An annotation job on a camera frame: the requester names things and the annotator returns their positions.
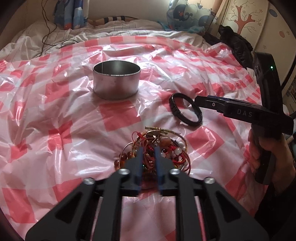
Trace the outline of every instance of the metal container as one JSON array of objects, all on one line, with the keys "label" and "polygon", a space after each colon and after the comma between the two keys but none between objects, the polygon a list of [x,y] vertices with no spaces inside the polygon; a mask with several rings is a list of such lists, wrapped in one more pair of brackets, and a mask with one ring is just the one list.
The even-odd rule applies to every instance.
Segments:
[{"label": "metal container", "polygon": [[123,60],[108,60],[93,68],[94,92],[106,100],[126,99],[137,93],[141,68]]}]

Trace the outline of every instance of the whale print curtain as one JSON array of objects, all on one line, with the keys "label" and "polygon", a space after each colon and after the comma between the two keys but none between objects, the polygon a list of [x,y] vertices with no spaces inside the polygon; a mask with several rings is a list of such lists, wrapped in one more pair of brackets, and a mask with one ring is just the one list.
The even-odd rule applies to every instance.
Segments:
[{"label": "whale print curtain", "polygon": [[167,11],[172,30],[194,33],[210,32],[223,0],[171,0]]},{"label": "whale print curtain", "polygon": [[58,0],[54,9],[54,23],[64,30],[86,26],[89,0]]}]

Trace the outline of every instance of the plastic tablecloth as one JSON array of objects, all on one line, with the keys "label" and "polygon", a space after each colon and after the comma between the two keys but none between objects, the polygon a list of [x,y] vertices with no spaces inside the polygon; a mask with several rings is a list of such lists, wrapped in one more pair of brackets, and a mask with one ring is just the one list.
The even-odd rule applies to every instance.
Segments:
[{"label": "plastic tablecloth", "polygon": [[[136,95],[111,102],[94,94],[92,67],[107,59],[141,67]],[[29,61],[1,61],[0,73],[0,207],[22,237],[83,178],[114,172],[131,133],[145,126],[183,135],[190,175],[214,177],[250,214],[256,212],[264,187],[248,165],[250,124],[202,109],[202,125],[192,128],[168,105],[174,92],[260,103],[258,85],[226,45],[203,51],[160,37],[106,37]],[[174,198],[155,190],[124,198],[121,240],[174,240],[174,215]]]}]

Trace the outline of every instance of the white bead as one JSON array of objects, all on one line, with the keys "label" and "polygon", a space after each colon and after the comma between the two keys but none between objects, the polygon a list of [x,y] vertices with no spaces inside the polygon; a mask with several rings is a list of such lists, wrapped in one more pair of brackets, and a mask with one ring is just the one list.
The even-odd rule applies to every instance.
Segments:
[{"label": "white bead", "polygon": [[174,153],[178,156],[182,153],[182,149],[178,147],[175,149]]},{"label": "white bead", "polygon": [[178,141],[178,146],[181,147],[181,148],[183,148],[183,147],[185,147],[185,144],[182,141]]}]

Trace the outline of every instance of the person's arm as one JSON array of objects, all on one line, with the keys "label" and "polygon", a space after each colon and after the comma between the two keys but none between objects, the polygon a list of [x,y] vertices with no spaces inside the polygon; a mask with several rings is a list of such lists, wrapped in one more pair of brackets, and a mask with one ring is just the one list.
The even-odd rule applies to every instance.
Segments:
[{"label": "person's arm", "polygon": [[[250,166],[255,172],[260,165],[260,152],[255,146],[252,130],[249,133]],[[261,147],[271,151],[276,157],[276,167],[272,183],[260,203],[255,219],[273,237],[285,224],[296,207],[296,178],[293,157],[282,135],[280,141],[259,138]]]}]

